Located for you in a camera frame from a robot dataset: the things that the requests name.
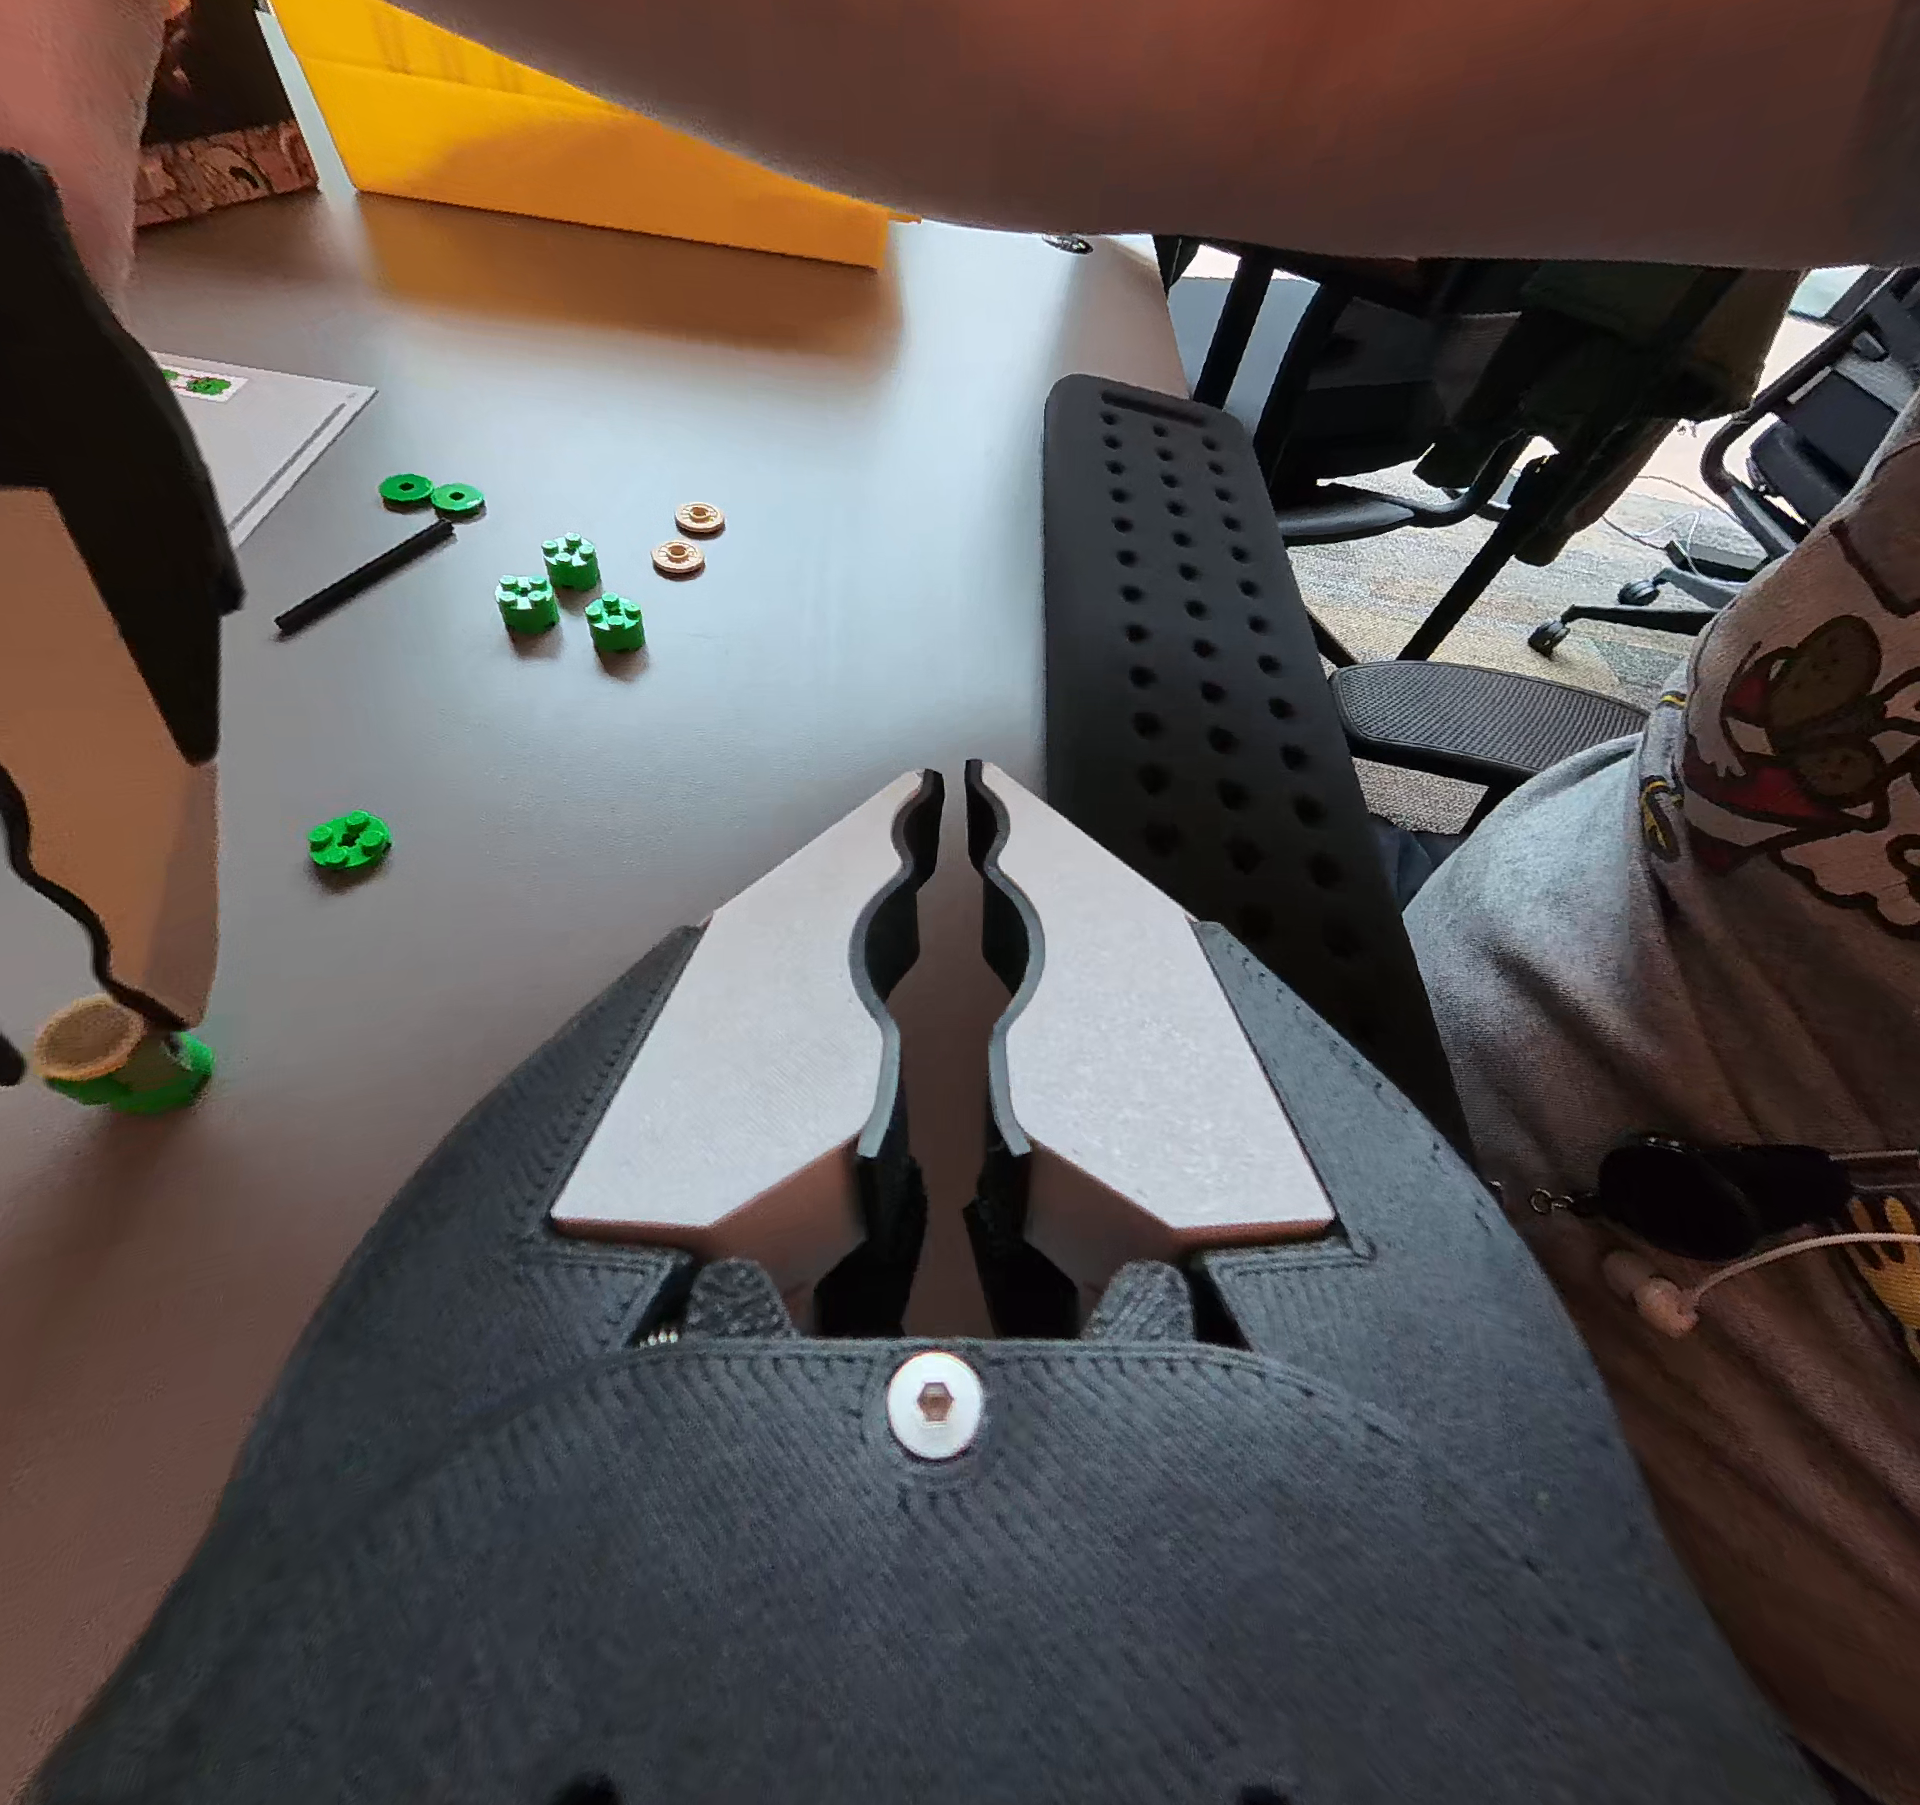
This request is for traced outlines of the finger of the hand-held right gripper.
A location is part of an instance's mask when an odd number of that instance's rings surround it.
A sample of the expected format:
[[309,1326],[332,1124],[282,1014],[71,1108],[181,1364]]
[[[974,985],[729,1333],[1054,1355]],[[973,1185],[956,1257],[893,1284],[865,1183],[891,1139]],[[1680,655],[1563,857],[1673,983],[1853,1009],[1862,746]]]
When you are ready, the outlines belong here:
[[221,768],[188,761],[48,492],[6,488],[5,837],[150,1025],[203,1025],[221,961]]

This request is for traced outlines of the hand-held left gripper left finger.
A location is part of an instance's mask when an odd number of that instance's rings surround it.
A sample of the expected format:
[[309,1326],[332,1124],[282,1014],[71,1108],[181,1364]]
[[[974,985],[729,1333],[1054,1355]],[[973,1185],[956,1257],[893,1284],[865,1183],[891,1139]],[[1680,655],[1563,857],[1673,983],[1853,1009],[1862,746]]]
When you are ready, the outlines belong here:
[[919,959],[945,781],[887,784],[705,924],[550,1209],[743,1260],[830,1337],[902,1330],[928,1221],[891,994]]

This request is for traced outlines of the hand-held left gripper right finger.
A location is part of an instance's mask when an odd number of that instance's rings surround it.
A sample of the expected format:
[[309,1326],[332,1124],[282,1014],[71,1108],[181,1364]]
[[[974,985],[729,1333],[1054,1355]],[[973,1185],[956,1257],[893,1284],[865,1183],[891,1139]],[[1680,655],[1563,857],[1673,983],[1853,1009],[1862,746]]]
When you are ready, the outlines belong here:
[[1003,1337],[1075,1337],[1124,1266],[1333,1235],[1336,1214],[1189,911],[996,764],[966,770],[1011,1001],[966,1209]]

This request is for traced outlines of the green toy brick assembly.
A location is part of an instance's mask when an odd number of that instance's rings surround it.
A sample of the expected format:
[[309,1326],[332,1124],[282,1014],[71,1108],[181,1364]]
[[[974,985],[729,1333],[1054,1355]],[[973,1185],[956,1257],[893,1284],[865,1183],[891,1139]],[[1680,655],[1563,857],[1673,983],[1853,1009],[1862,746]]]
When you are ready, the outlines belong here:
[[40,1073],[57,1094],[119,1115],[156,1117],[192,1104],[217,1071],[217,1052],[190,1030],[150,1033],[111,1073]]

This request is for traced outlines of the person's right forearm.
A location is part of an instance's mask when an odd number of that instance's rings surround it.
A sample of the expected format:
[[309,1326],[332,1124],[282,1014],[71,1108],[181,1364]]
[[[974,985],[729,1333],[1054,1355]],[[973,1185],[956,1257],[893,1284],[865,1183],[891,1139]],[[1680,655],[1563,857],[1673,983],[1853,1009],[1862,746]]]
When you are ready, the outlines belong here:
[[[1917,258],[1917,0],[389,0],[810,182],[1347,257]],[[162,0],[5,0],[108,291]]]

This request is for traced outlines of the grey desk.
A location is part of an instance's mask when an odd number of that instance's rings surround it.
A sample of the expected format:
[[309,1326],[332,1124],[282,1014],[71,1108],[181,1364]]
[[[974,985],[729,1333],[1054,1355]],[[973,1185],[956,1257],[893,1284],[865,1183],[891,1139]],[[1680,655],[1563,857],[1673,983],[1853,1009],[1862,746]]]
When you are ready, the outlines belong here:
[[[876,273],[466,209],[321,196],[142,236],[155,349],[372,384],[238,551],[224,626],[221,961],[204,1099],[120,1121],[5,1091],[5,1801],[194,1553],[341,1266],[443,1137],[661,937],[897,775],[946,776],[895,996],[933,1231],[912,1324],[982,1333],[958,1218],[996,985],[964,762],[1035,784],[1048,389],[1180,381],[1139,243],[897,227]],[[454,539],[282,641],[277,615],[486,494]],[[718,505],[672,582],[674,510]],[[603,584],[510,637],[504,574]],[[636,598],[600,657],[588,602]],[[313,826],[367,808],[374,871]]]

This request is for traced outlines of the open instruction booklet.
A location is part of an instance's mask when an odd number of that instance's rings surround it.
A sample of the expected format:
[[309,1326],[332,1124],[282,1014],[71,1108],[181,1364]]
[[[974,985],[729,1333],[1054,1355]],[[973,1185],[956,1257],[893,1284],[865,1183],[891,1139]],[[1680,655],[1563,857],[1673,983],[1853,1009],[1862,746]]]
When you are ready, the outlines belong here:
[[152,356],[201,448],[235,546],[377,397],[357,382],[174,353]]

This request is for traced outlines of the black toy axle rod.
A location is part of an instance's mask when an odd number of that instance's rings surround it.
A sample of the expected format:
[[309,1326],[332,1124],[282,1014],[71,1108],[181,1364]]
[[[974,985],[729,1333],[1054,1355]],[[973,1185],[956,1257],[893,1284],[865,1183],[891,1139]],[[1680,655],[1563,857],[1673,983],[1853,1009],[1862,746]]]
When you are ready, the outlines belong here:
[[399,573],[413,568],[425,556],[449,544],[454,536],[454,522],[436,519],[433,524],[427,524],[399,544],[381,551],[364,564],[348,571],[344,577],[332,581],[330,584],[277,615],[277,635],[282,641],[300,637],[300,633],[307,629],[322,623],[346,604],[372,593]]

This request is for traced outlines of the dark bamboo set box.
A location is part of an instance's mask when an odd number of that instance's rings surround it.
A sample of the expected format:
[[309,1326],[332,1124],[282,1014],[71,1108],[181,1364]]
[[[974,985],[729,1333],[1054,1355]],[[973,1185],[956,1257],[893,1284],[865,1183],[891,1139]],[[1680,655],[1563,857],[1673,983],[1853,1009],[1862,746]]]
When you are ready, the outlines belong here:
[[138,229],[313,193],[317,165],[260,28],[260,0],[161,0],[134,187]]

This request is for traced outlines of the yellow storage bin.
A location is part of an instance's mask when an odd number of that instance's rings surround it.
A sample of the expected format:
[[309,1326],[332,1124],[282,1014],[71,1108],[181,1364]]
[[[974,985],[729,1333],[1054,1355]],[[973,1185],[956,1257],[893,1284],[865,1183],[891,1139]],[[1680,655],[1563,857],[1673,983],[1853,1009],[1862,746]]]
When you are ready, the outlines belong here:
[[793,181],[385,0],[268,0],[360,193],[879,268],[907,210]]

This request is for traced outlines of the grey printed t-shirt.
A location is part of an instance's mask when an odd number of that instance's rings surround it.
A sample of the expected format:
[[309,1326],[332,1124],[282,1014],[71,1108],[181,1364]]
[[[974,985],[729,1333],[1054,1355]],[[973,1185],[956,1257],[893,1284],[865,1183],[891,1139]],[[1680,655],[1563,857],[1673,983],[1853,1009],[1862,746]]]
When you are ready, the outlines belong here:
[[1640,737],[1514,793],[1404,911],[1483,1170],[1608,1386],[1675,1551],[1827,1765],[1917,1801],[1917,1216],[1663,1337],[1596,1221],[1633,1137],[1917,1148],[1917,403],[1693,646]]

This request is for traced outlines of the olive jacket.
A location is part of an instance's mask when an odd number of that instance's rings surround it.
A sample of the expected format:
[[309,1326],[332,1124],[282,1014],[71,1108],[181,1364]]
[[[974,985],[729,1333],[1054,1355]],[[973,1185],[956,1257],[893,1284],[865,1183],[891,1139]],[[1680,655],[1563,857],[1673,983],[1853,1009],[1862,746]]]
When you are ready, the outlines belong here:
[[1542,263],[1516,324],[1415,472],[1462,488],[1509,439],[1549,441],[1555,457],[1511,502],[1528,528],[1516,558],[1553,564],[1679,422],[1750,404],[1800,280],[1798,271]]

